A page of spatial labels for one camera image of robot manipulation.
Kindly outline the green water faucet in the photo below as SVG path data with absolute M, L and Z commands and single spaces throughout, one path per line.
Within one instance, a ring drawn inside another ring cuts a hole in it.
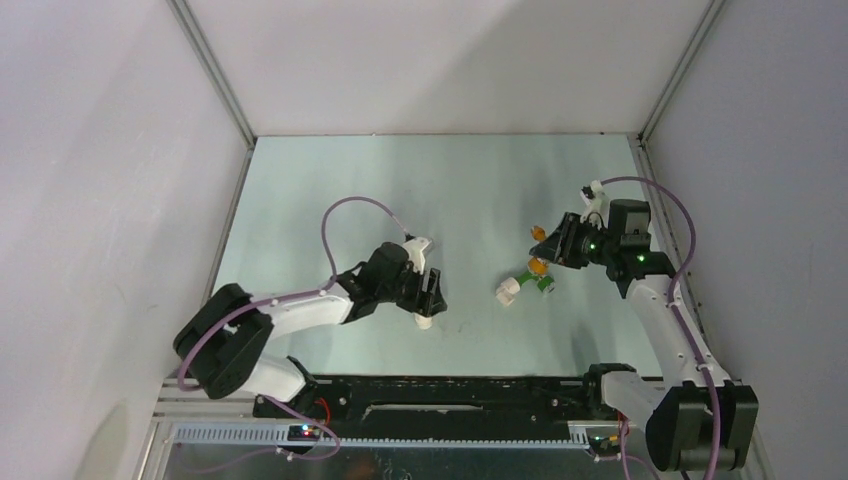
M 516 277 L 516 281 L 520 288 L 525 285 L 533 284 L 535 288 L 543 295 L 552 292 L 556 287 L 555 279 L 548 274 L 538 274 L 530 270 Z

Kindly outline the white pipe elbow fitting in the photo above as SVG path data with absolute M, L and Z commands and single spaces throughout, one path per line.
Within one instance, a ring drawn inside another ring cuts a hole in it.
M 520 292 L 521 285 L 514 277 L 508 277 L 502 281 L 495 291 L 495 298 L 504 306 L 510 306 L 515 296 Z

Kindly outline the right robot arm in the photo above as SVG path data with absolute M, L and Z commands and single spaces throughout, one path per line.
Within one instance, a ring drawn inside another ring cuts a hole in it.
M 747 460 L 759 411 L 748 385 L 735 382 L 698 335 L 673 285 L 666 253 L 651 248 L 646 201 L 612 201 L 606 215 L 567 212 L 551 231 L 534 227 L 529 253 L 545 265 L 605 268 L 639 318 L 658 360 L 663 390 L 624 364 L 594 364 L 581 392 L 585 411 L 614 411 L 640 427 L 649 457 L 661 471 L 731 471 Z

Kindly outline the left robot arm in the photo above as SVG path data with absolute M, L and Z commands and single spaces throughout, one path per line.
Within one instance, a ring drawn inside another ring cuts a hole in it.
M 422 330 L 447 309 L 441 272 L 428 268 L 432 241 L 385 242 L 366 261 L 326 287 L 259 300 L 236 283 L 221 287 L 173 340 L 180 376 L 194 378 L 211 400 L 242 391 L 271 397 L 292 416 L 316 403 L 315 382 L 295 358 L 266 353 L 278 337 L 319 326 L 340 326 L 392 304 L 412 314 Z

